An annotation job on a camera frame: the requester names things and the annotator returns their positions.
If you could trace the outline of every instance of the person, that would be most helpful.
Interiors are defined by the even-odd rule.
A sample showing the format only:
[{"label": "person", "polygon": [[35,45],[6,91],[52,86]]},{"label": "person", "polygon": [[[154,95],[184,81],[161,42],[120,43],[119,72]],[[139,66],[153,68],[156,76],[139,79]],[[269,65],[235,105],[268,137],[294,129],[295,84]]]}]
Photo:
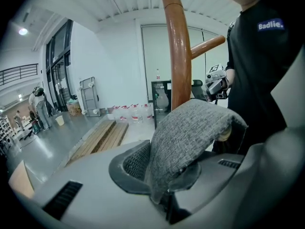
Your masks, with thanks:
[{"label": "person", "polygon": [[43,124],[43,130],[48,130],[51,127],[51,122],[49,121],[48,112],[45,106],[45,94],[42,88],[34,88],[34,91],[29,97],[29,103],[31,108],[35,106],[37,109],[38,116]]},{"label": "person", "polygon": [[246,154],[253,144],[265,142],[285,129],[286,123],[271,91],[287,72],[301,43],[282,13],[266,0],[233,0],[242,11],[228,31],[229,62],[226,72],[228,108],[248,124],[245,135],[239,130],[225,142],[215,141],[213,151]]},{"label": "person", "polygon": [[23,124],[22,124],[22,118],[20,116],[20,111],[19,110],[17,110],[17,112],[16,112],[16,122],[20,126],[22,131],[24,131]]}]

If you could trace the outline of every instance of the gray concrete floor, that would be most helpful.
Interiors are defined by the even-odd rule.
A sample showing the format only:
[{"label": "gray concrete floor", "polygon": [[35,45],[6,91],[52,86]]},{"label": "gray concrete floor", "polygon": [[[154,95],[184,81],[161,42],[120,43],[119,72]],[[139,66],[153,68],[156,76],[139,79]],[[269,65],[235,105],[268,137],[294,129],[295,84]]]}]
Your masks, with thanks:
[{"label": "gray concrete floor", "polygon": [[53,117],[52,127],[49,130],[31,135],[27,140],[16,141],[9,149],[7,153],[9,176],[23,160],[33,188],[36,189],[53,174],[73,146],[103,118],[103,116],[70,116],[68,112],[61,114],[64,125],[59,126]]}]

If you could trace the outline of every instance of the wooden plank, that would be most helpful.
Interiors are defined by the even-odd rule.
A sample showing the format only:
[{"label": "wooden plank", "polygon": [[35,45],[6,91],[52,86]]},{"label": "wooden plank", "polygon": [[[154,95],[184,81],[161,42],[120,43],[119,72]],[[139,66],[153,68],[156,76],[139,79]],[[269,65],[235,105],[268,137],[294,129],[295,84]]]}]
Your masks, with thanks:
[{"label": "wooden plank", "polygon": [[34,189],[30,182],[23,160],[19,163],[19,165],[11,175],[9,179],[9,185],[12,189],[22,193],[28,198],[33,197]]},{"label": "wooden plank", "polygon": [[114,147],[117,147],[117,146],[120,146],[121,145],[121,142],[127,132],[127,129],[128,129],[128,123],[123,123],[123,128],[122,130],[120,131],[119,135],[117,136],[116,140],[114,141],[113,145],[111,148],[114,148]]},{"label": "wooden plank", "polygon": [[107,127],[103,130],[103,132],[99,135],[99,137],[94,141],[94,143],[89,147],[87,150],[87,153],[85,155],[89,155],[92,153],[95,153],[101,145],[101,143],[106,139],[108,136],[109,132],[115,127],[116,122],[112,120]]},{"label": "wooden plank", "polygon": [[123,140],[123,137],[127,131],[127,123],[119,123],[116,125],[115,129],[109,133],[107,139],[99,147],[98,152],[111,149],[114,146],[119,146]]},{"label": "wooden plank", "polygon": [[88,139],[79,147],[79,149],[75,152],[68,163],[81,157],[84,150],[86,150],[88,146],[92,144],[92,142],[99,136],[100,132],[103,131],[103,129],[105,129],[107,124],[110,122],[111,121],[109,120],[103,121],[99,127],[97,127],[96,130],[88,137]]}]

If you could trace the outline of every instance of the gray fabric cover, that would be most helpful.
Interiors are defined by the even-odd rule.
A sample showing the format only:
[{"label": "gray fabric cover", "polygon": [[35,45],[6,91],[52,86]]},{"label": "gray fabric cover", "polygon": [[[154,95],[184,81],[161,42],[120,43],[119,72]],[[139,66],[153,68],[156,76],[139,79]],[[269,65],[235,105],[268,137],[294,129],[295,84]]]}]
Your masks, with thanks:
[{"label": "gray fabric cover", "polygon": [[170,181],[196,160],[232,123],[247,125],[234,111],[192,99],[169,113],[152,137],[145,182],[159,203]]}]

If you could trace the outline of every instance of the white bucket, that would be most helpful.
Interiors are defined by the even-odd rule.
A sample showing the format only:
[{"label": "white bucket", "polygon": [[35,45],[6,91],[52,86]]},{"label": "white bucket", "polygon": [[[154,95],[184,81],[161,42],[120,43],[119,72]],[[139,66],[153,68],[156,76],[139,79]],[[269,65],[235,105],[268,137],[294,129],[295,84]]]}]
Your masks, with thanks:
[{"label": "white bucket", "polygon": [[65,122],[63,121],[62,115],[61,115],[61,116],[58,116],[55,120],[57,121],[57,123],[58,123],[59,125],[65,124]]}]

